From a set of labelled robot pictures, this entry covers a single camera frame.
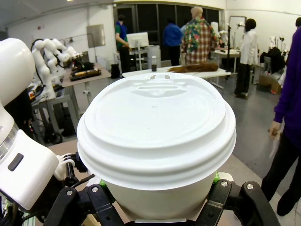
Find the woman in white shirt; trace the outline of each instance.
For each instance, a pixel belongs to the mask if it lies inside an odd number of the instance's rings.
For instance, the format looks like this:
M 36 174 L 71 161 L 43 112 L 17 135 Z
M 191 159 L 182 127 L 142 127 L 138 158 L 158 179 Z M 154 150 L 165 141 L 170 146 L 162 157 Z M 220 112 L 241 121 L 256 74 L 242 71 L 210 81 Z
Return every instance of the woman in white shirt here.
M 248 19 L 246 21 L 246 32 L 240 49 L 240 66 L 237 75 L 236 89 L 234 91 L 236 97 L 248 96 L 251 65 L 258 63 L 257 34 L 254 30 L 255 27 L 255 20 Z

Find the green shirt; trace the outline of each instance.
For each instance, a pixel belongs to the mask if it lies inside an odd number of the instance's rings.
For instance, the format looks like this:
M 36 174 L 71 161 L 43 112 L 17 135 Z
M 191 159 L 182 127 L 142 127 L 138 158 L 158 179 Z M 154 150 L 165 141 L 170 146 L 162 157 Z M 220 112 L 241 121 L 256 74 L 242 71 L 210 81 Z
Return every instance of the green shirt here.
M 121 34 L 121 28 L 120 28 L 119 25 L 115 26 L 115 34 L 117 34 L 117 33 L 118 33 L 118 34 Z M 117 41 L 117 40 L 116 40 L 116 45 L 117 45 L 117 50 L 119 50 L 121 47 L 124 46 L 123 43 L 121 43 L 121 42 L 119 42 L 119 41 Z

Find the cup lid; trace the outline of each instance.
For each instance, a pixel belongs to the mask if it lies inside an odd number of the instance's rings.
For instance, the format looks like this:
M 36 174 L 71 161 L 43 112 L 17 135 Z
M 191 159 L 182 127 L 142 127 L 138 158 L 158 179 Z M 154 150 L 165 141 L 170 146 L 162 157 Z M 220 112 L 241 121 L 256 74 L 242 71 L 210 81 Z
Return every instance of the cup lid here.
M 143 74 L 101 91 L 77 136 L 82 161 L 100 178 L 166 190 L 200 181 L 224 164 L 236 141 L 235 116 L 203 79 Z

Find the person in purple jacket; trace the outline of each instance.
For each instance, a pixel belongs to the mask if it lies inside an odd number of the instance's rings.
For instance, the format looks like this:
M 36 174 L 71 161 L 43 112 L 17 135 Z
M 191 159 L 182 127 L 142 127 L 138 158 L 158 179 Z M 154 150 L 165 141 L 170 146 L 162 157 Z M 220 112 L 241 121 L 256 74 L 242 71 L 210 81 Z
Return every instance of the person in purple jacket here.
M 279 216 L 288 214 L 301 198 L 301 27 L 293 35 L 282 94 L 275 107 L 275 118 L 269 129 L 271 139 L 275 139 L 283 119 L 285 127 L 279 147 L 261 185 L 263 193 L 270 201 L 280 182 L 298 158 L 290 187 L 278 202 L 278 219 Z

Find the bottle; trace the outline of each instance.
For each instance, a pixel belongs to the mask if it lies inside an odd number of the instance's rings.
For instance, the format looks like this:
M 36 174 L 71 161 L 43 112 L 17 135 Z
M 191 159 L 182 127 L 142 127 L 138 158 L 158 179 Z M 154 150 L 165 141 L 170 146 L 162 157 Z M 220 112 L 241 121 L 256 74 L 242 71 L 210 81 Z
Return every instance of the bottle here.
M 157 60 L 156 56 L 151 57 L 151 71 L 156 72 L 157 71 Z

